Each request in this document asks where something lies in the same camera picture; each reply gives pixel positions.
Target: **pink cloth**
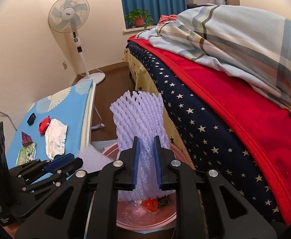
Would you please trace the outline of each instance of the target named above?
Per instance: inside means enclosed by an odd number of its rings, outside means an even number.
[[[177,15],[174,15],[174,14],[172,14],[170,16],[161,15],[158,25],[162,25],[168,21],[175,21],[176,17],[177,17]]]

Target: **snack package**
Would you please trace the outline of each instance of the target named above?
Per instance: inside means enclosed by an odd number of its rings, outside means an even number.
[[[36,155],[36,143],[31,143],[26,147],[22,147],[19,150],[16,166],[28,163],[35,159]]]

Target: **white foam mesh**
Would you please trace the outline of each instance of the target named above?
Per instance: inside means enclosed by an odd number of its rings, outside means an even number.
[[[132,148],[135,136],[140,139],[140,156],[137,184],[134,191],[119,191],[119,201],[146,200],[169,195],[174,191],[161,191],[156,177],[153,140],[160,137],[161,146],[170,149],[169,138],[163,127],[163,100],[147,92],[124,93],[110,106],[117,126],[119,159],[120,152]]]

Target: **orange plastic bag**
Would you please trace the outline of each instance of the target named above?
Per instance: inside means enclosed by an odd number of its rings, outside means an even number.
[[[148,198],[142,201],[142,205],[151,212],[156,212],[158,210],[159,202],[158,199]]]

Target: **fan blade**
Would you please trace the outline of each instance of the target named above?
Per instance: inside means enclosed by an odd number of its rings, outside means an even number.
[[[67,24],[69,23],[69,21],[62,21],[61,23],[59,23],[56,28],[58,29],[63,29],[64,27],[67,26]]]
[[[58,18],[62,18],[62,12],[59,11],[56,7],[53,8],[52,13],[53,16],[58,17]]]
[[[64,3],[64,5],[63,5],[63,9],[66,9],[66,8],[71,7],[71,2],[72,2],[72,1],[73,1],[73,0],[66,0],[65,3]]]
[[[75,10],[75,12],[78,10],[85,10],[86,11],[88,9],[88,7],[85,3],[76,4],[72,8]]]
[[[74,14],[71,19],[71,25],[73,25],[75,28],[78,27],[81,24],[81,20],[78,14]]]

